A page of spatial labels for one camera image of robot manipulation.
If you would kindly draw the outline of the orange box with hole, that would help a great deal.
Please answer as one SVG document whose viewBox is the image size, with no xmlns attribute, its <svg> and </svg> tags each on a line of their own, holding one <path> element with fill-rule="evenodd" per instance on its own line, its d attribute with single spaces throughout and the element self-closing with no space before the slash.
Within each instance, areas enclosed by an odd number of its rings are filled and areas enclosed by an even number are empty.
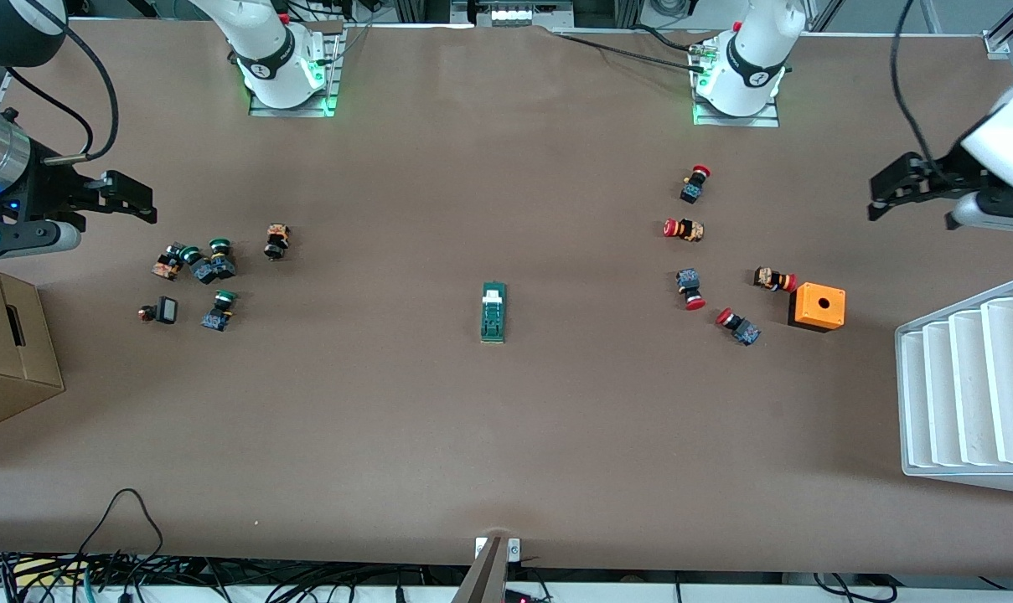
<svg viewBox="0 0 1013 603">
<path fill-rule="evenodd" d="M 846 291 L 804 282 L 790 294 L 787 324 L 806 331 L 831 332 L 846 323 Z"/>
</svg>

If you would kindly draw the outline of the brown cardboard box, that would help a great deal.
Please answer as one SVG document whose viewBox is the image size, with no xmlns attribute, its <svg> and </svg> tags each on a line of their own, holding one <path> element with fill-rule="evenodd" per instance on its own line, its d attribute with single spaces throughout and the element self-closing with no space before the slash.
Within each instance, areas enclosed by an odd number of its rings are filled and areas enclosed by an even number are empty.
<svg viewBox="0 0 1013 603">
<path fill-rule="evenodd" d="M 38 289 L 0 272 L 0 421 L 64 391 Z"/>
</svg>

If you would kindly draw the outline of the white ribbed tray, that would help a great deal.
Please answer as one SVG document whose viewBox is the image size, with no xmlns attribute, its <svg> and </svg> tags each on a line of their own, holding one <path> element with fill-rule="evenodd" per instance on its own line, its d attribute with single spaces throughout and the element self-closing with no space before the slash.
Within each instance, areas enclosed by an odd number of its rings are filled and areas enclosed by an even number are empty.
<svg viewBox="0 0 1013 603">
<path fill-rule="evenodd" d="M 1013 280 L 898 326 L 905 476 L 1013 492 Z"/>
</svg>

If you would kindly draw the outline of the aluminium frame profile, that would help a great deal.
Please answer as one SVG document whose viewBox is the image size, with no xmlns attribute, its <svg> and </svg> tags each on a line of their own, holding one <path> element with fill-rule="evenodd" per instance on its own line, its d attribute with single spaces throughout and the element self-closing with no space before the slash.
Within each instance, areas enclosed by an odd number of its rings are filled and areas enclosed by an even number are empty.
<svg viewBox="0 0 1013 603">
<path fill-rule="evenodd" d="M 1007 12 L 990 29 L 982 32 L 986 56 L 989 60 L 1008 60 L 1010 57 L 1009 42 L 1013 39 L 1013 4 Z"/>
</svg>

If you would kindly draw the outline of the red push button blue block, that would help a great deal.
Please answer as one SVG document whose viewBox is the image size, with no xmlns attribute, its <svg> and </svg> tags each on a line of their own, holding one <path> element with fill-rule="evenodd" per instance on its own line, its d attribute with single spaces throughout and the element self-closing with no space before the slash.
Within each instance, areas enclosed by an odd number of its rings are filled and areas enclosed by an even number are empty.
<svg viewBox="0 0 1013 603">
<path fill-rule="evenodd" d="M 686 268 L 675 275 L 677 280 L 678 294 L 684 299 L 684 307 L 687 312 L 697 312 L 706 305 L 705 298 L 700 290 L 700 278 L 694 268 Z"/>
<path fill-rule="evenodd" d="M 682 201 L 694 204 L 704 193 L 706 180 L 711 175 L 711 171 L 705 165 L 697 164 L 691 169 L 691 173 L 683 180 L 680 191 Z"/>
<path fill-rule="evenodd" d="M 762 331 L 755 324 L 745 319 L 739 313 L 733 312 L 729 307 L 717 314 L 716 325 L 725 328 L 741 346 L 752 346 L 762 336 Z"/>
</svg>

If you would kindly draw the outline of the green load switch white handle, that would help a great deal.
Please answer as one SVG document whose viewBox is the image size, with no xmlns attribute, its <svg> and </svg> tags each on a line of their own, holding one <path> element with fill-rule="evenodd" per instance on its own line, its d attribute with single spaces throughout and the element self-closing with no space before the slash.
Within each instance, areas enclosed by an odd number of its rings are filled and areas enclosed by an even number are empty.
<svg viewBox="0 0 1013 603">
<path fill-rule="evenodd" d="M 506 283 L 487 281 L 483 283 L 482 296 L 482 343 L 499 344 L 505 341 L 506 323 Z"/>
</svg>

